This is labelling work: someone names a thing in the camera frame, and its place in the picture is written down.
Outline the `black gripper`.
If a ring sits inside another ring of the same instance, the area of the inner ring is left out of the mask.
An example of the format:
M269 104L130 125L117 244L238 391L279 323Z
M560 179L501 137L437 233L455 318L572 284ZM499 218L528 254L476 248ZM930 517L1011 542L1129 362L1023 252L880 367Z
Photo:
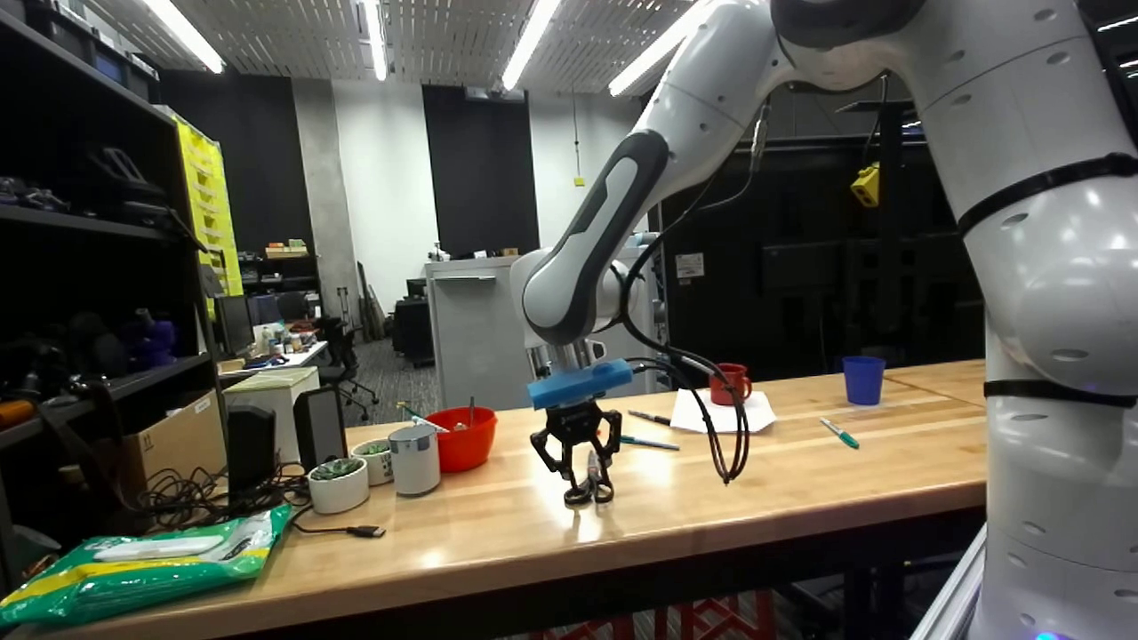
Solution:
M569 491L577 491L577 471L572 471L572 444L594 442L594 491L614 491L610 488L610 458L619 450L623 437L623 414L619 413L600 413L594 400L578 406L560 406L549 413L549 431L528 432L528 448L536 458L557 471Z

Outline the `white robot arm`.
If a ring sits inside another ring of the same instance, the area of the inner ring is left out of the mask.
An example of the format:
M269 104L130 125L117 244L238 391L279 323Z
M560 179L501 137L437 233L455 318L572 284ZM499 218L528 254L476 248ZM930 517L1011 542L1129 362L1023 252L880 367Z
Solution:
M569 231L522 273L552 349L633 219L787 84L903 81L984 323L966 640L1138 640L1138 143L1081 0L715 0Z

